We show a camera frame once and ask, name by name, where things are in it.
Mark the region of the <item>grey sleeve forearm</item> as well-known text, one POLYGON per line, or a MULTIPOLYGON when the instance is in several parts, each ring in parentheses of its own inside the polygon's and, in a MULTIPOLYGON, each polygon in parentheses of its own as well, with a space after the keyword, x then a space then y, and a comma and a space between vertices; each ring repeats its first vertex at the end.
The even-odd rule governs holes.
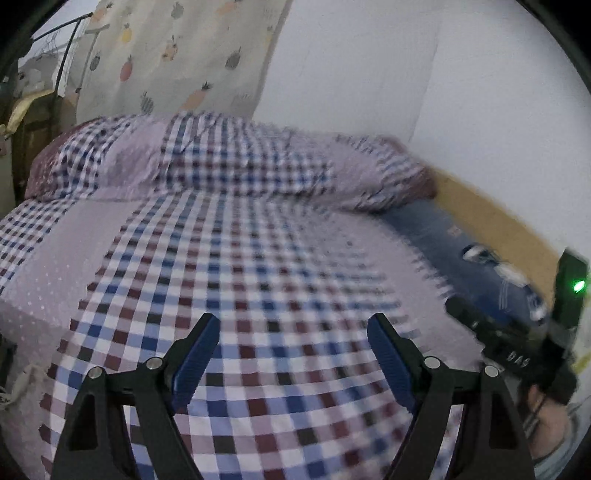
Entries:
POLYGON ((590 433, 576 437, 568 435, 549 455, 534 462, 537 479, 554 480, 566 478, 579 467, 588 463, 590 458, 590 433))

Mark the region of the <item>person right hand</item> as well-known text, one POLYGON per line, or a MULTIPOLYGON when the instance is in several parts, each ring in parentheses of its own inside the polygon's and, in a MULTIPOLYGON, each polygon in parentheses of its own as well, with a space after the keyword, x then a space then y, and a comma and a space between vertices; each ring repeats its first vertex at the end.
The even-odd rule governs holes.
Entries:
POLYGON ((526 405, 535 427, 528 444, 534 462, 552 453, 568 435, 576 436, 576 408, 563 405, 543 394, 537 385, 529 388, 526 405))

